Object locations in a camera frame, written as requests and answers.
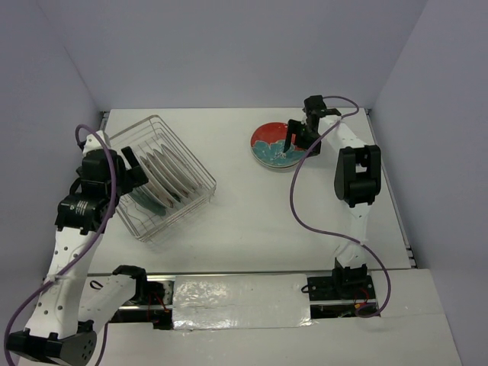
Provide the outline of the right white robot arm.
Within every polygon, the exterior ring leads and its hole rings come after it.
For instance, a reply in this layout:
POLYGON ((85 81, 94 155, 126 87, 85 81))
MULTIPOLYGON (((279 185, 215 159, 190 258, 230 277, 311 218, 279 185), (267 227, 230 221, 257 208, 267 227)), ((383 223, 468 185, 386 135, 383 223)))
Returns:
POLYGON ((344 124, 344 119, 359 112, 353 100, 340 97, 351 103, 355 111, 341 114, 326 106, 326 98, 312 95, 304 100, 302 121, 289 120, 283 152, 291 146, 305 151, 295 169, 289 201, 295 220, 305 229, 318 234, 340 238, 344 242, 335 255, 332 270, 332 290, 340 298, 350 297, 356 290, 367 286, 368 267, 365 261, 364 244, 368 215, 376 196, 381 190, 381 150, 377 145, 368 145, 344 124), (294 206, 294 188, 298 173, 309 156, 317 156, 325 140, 337 153, 333 188, 335 196, 347 213, 349 234, 313 228, 303 222, 294 206))

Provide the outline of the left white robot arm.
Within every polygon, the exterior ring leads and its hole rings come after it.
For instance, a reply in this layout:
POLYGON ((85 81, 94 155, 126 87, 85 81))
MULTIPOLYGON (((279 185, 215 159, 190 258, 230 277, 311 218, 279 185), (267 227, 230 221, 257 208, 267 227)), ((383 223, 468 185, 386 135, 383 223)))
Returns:
POLYGON ((56 243, 50 269, 32 301, 36 307, 26 326, 12 331, 7 325, 5 357, 34 362, 87 365, 97 345, 98 333, 125 302, 142 303, 149 296, 146 271, 119 265, 86 304, 81 303, 88 270, 105 227, 120 197, 148 182, 133 150, 102 148, 85 152, 78 178, 58 206, 56 243))

